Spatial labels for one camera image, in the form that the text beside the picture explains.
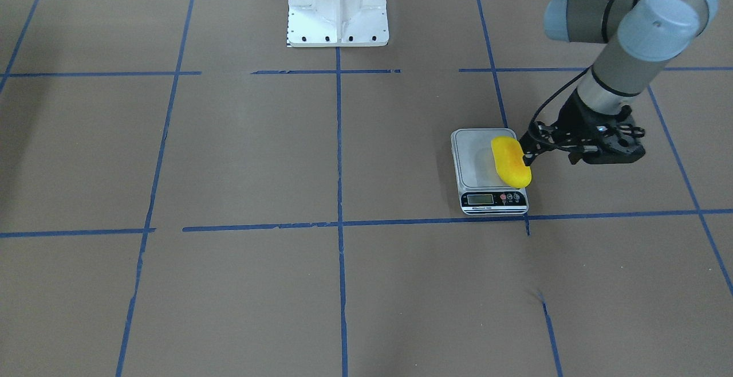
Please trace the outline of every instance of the yellow object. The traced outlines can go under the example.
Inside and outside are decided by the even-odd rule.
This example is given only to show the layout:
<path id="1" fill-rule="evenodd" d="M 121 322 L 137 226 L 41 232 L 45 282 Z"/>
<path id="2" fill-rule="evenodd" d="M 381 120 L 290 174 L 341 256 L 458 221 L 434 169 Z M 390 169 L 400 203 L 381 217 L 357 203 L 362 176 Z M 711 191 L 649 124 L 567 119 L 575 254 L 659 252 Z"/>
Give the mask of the yellow object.
<path id="1" fill-rule="evenodd" d="M 524 165 L 524 152 L 519 140 L 509 136 L 497 136 L 491 140 L 496 173 L 508 186 L 526 187 L 532 181 L 532 171 Z"/>

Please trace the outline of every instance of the white bracket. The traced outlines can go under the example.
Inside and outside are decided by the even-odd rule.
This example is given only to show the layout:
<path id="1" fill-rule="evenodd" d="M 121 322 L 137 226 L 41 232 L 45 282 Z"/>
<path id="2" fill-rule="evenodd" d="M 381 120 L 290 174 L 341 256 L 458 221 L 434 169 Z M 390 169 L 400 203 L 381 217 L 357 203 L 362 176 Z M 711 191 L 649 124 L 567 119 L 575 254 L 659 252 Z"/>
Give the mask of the white bracket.
<path id="1" fill-rule="evenodd" d="M 287 44 L 384 46 L 387 0 L 288 0 Z"/>

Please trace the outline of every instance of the digital kitchen scale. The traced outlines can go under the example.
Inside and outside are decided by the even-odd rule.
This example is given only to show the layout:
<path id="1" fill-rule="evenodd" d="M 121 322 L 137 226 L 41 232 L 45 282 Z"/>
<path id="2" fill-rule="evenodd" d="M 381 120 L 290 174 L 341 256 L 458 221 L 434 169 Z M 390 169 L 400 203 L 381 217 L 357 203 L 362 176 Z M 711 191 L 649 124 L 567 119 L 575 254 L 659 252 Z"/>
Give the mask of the digital kitchen scale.
<path id="1" fill-rule="evenodd" d="M 529 209 L 524 188 L 510 187 L 496 173 L 491 141 L 517 138 L 507 128 L 458 129 L 451 134 L 460 206 L 468 215 L 523 215 Z"/>

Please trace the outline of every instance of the scale platform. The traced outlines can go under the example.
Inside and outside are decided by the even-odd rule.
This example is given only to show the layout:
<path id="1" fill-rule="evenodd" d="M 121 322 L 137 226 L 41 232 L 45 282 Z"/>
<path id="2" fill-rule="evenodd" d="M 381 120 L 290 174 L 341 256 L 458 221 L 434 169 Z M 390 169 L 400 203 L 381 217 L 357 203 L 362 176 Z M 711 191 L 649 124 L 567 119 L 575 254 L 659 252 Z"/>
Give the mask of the scale platform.
<path id="1" fill-rule="evenodd" d="M 491 140 L 517 135 L 508 128 L 458 129 L 451 134 L 461 210 L 468 215 L 524 215 L 524 188 L 510 187 L 496 173 Z"/>

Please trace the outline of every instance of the robotic arm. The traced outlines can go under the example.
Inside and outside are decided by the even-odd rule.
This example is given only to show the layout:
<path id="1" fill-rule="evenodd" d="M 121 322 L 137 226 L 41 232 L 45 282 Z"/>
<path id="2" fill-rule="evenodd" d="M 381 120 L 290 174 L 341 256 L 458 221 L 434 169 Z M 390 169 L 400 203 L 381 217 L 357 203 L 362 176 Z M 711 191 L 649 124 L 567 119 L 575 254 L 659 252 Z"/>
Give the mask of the robotic arm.
<path id="1" fill-rule="evenodd" d="M 540 106 L 519 140 L 524 163 L 563 150 L 573 164 L 633 163 L 644 156 L 628 105 L 702 33 L 717 0 L 552 0 L 545 33 L 566 42 L 607 43 L 595 62 Z M 547 103 L 576 80 L 553 124 L 536 121 Z"/>

